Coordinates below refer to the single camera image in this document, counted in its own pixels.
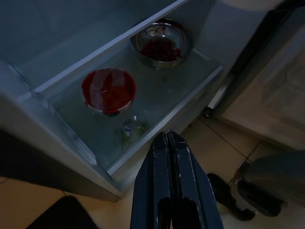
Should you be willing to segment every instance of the metal bowl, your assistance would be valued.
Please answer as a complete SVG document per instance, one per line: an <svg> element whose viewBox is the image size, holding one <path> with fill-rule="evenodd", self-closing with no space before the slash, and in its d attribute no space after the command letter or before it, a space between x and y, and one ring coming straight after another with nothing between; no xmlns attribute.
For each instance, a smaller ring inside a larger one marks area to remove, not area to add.
<svg viewBox="0 0 305 229"><path fill-rule="evenodd" d="M181 58L175 61L157 61L140 53L141 49L149 41L171 40L176 44L175 48L181 50ZM139 60L146 66L154 69L168 69L179 66L187 58L193 48L193 36L191 32L180 22L170 18L161 18L146 29L130 38L131 47Z"/></svg>

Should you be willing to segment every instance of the tiled floor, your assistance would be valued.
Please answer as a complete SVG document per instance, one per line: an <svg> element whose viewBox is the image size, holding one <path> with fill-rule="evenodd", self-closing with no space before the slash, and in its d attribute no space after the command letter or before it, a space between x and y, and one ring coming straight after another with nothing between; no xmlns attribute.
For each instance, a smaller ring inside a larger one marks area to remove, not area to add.
<svg viewBox="0 0 305 229"><path fill-rule="evenodd" d="M215 120L197 118L182 134L206 173L213 172L229 182L246 158L254 161L281 149ZM128 229L132 209L129 190L118 203L74 195L102 229ZM0 228L23 229L42 212L69 193L0 177ZM303 228L305 208L289 205L276 218L255 216L249 222L233 218L219 205L225 229Z"/></svg>

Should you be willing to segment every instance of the red bowl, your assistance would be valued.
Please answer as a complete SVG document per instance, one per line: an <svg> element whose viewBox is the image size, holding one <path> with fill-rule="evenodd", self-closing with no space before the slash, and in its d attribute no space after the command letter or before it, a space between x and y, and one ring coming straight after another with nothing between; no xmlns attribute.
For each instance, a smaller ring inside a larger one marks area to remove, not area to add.
<svg viewBox="0 0 305 229"><path fill-rule="evenodd" d="M86 106L95 113L111 117L130 107L135 94L136 84L130 74L114 68L93 71L81 84Z"/></svg>

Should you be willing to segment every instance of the red food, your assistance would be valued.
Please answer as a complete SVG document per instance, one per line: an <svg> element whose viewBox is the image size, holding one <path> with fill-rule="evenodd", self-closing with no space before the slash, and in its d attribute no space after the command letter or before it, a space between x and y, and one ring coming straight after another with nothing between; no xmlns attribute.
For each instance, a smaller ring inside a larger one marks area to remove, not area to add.
<svg viewBox="0 0 305 229"><path fill-rule="evenodd" d="M171 40L149 41L140 53L156 61L175 61L182 58L181 50L175 46Z"/></svg>
<svg viewBox="0 0 305 229"><path fill-rule="evenodd" d="M124 86L111 86L102 93L106 111L118 110L128 104L131 95Z"/></svg>

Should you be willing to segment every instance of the bowl with red contents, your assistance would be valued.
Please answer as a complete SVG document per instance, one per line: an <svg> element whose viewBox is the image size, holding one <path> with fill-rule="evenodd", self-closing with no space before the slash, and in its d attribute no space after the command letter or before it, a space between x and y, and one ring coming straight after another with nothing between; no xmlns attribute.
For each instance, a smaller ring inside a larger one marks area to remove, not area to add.
<svg viewBox="0 0 305 229"><path fill-rule="evenodd" d="M191 32L180 22L161 18L130 38L139 60L154 69L179 66L193 48Z"/></svg>
<svg viewBox="0 0 305 229"><path fill-rule="evenodd" d="M81 84L81 96L91 110L110 117L132 104L136 94L134 79L126 71L99 69L88 74Z"/></svg>

